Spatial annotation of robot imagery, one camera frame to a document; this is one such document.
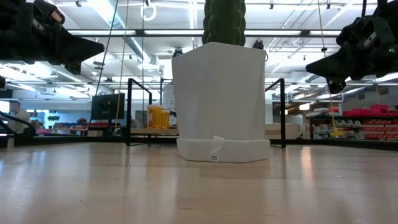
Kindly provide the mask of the black monitor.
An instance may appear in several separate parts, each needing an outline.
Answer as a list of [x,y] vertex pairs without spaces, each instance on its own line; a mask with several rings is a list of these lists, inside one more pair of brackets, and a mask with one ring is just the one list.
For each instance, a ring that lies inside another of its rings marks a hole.
[[125,94],[98,95],[92,97],[91,119],[110,120],[124,118]]

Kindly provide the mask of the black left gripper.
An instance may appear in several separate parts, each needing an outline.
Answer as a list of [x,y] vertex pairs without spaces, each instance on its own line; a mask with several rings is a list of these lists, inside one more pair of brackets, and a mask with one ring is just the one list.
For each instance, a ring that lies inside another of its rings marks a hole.
[[0,60],[48,61],[81,75],[81,63],[104,52],[103,44],[74,36],[63,26],[41,24],[33,15],[33,2],[0,0]]

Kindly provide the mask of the white hexagonal plant pot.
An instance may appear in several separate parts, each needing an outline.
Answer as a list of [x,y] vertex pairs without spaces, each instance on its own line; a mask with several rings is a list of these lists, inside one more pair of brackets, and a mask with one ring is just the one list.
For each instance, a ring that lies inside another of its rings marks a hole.
[[267,159],[266,52],[211,42],[172,59],[180,156],[244,163]]

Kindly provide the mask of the green cactus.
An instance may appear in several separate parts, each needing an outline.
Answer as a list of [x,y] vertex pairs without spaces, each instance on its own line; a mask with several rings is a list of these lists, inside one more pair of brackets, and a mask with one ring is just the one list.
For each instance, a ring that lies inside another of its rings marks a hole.
[[244,46],[245,0],[205,0],[202,44],[218,42]]

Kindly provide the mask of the beige box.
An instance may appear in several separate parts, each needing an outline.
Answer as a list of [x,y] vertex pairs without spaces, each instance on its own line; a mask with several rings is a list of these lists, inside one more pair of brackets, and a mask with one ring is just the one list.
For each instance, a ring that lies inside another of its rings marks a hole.
[[[299,125],[289,124],[285,125],[285,138],[286,139],[296,139],[299,136]],[[266,124],[265,125],[265,138],[266,139],[281,139],[282,131],[281,124]]]

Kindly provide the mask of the shelf with red bins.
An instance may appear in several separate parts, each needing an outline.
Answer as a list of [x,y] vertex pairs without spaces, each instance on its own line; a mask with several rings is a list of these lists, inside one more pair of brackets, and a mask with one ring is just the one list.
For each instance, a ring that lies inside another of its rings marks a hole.
[[318,108],[306,117],[306,138],[398,141],[398,110],[387,105],[343,110]]

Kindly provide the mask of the person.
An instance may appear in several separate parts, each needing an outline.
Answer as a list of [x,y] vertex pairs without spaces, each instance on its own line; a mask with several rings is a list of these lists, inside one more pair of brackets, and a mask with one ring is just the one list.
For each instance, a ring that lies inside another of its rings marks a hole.
[[[18,101],[11,101],[9,106],[12,117],[30,123],[30,114],[21,108],[21,104]],[[14,120],[10,120],[8,126],[18,134],[22,134],[28,128],[28,125]]]

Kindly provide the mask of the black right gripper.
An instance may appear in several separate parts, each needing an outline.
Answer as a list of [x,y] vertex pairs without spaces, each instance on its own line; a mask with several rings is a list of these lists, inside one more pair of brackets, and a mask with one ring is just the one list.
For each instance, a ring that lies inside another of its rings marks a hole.
[[330,94],[338,94],[345,87],[345,81],[351,77],[360,80],[367,75],[382,77],[398,68],[398,42],[390,47],[369,50],[355,49],[358,43],[355,23],[341,30],[336,43],[341,47],[336,53],[306,65],[307,72],[326,78]]

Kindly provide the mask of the black bar with light strips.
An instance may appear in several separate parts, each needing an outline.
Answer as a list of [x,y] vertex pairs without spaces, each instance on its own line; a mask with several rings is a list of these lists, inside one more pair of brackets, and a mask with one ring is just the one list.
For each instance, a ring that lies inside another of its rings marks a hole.
[[[201,37],[202,29],[70,29],[69,33],[79,37]],[[292,29],[249,29],[244,31],[246,37],[336,37],[340,30],[292,30]]]

